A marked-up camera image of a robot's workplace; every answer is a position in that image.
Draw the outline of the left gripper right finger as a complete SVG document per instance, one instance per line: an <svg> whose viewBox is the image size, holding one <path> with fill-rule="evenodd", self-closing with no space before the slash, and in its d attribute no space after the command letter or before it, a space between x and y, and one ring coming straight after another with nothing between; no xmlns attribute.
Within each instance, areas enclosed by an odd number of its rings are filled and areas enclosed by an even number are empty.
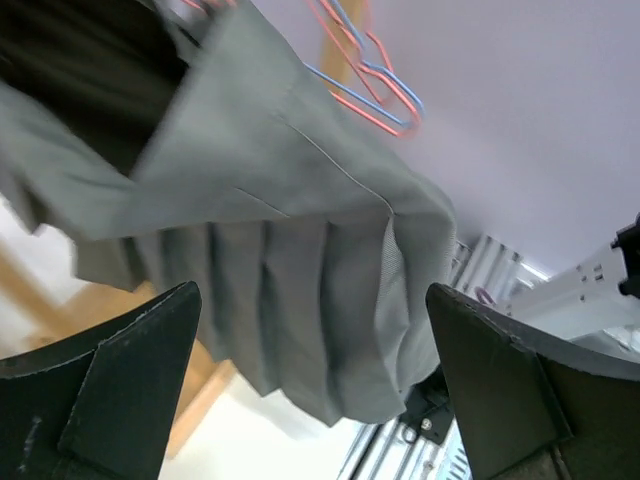
<svg viewBox="0 0 640 480"><path fill-rule="evenodd" d="M426 306L473 478L638 478L638 363L446 285L429 287Z"/></svg>

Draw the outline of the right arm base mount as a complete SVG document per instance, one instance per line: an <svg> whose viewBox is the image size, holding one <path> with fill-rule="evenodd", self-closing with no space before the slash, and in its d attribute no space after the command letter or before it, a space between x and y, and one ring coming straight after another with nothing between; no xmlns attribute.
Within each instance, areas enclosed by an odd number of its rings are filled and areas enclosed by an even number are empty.
<svg viewBox="0 0 640 480"><path fill-rule="evenodd" d="M413 445L419 438L441 446L447 437L454 412L442 366L414 385L400 415L402 439Z"/></svg>

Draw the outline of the grey skirt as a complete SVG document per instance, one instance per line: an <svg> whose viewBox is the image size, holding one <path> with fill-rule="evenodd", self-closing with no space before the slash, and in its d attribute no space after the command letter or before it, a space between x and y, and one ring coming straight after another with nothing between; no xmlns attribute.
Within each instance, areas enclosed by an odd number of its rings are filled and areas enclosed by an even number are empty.
<svg viewBox="0 0 640 480"><path fill-rule="evenodd" d="M213 359L327 425L402 414L438 366L450 200L248 1L3 2L1 192L86 281L197 283Z"/></svg>

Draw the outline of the wooden clothes rack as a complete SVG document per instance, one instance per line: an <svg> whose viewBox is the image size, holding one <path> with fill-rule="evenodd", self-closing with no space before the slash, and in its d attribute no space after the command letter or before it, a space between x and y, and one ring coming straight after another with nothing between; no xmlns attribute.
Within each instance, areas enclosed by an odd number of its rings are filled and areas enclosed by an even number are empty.
<svg viewBox="0 0 640 480"><path fill-rule="evenodd" d="M37 349L130 312L182 283L159 291L150 282L143 282L133 290L89 282L89 288L81 292L73 311L59 311L47 303L44 296L8 257L1 260L2 292L44 324L45 333L40 338ZM207 409L226 388L233 372L232 361L215 361L200 341L198 331L201 312L202 295L196 336L164 456L174 453L189 438Z"/></svg>

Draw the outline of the aluminium rail frame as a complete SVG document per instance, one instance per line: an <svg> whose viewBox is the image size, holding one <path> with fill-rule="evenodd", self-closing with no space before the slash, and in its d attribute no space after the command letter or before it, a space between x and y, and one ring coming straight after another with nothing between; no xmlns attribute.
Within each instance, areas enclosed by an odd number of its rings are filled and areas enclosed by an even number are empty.
<svg viewBox="0 0 640 480"><path fill-rule="evenodd" d="M483 234L474 246L457 244L449 284L488 305L510 299L548 279L522 255ZM413 387L406 411L358 431L339 479L470 479L453 403L437 368Z"/></svg>

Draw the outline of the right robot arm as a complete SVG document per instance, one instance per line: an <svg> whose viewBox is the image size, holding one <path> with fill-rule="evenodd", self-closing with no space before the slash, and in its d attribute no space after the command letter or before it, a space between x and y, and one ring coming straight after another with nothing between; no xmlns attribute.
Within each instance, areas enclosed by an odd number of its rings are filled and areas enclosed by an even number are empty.
<svg viewBox="0 0 640 480"><path fill-rule="evenodd" d="M577 266L496 306L565 340L639 326L639 223Z"/></svg>

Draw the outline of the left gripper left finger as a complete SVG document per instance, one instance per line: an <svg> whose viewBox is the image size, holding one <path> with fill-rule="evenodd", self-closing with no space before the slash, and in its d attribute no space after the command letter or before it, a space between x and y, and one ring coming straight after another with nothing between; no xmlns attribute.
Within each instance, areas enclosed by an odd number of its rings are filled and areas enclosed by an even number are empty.
<svg viewBox="0 0 640 480"><path fill-rule="evenodd" d="M3 359L2 478L158 478L200 311L197 284L185 282Z"/></svg>

